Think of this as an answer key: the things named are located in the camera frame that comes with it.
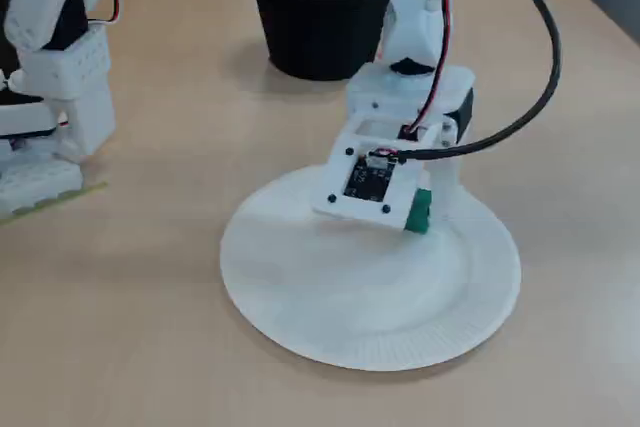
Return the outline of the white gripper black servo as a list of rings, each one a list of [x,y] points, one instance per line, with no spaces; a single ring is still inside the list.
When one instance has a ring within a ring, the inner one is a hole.
[[[360,111],[381,113],[411,123],[419,115],[432,87],[431,75],[403,76],[381,64],[365,64],[347,83],[347,115]],[[446,66],[436,88],[435,98],[423,121],[444,121],[435,147],[445,150],[462,140],[472,116],[475,74],[464,66]],[[429,162],[432,202],[431,217],[449,216],[460,186],[460,157]]]

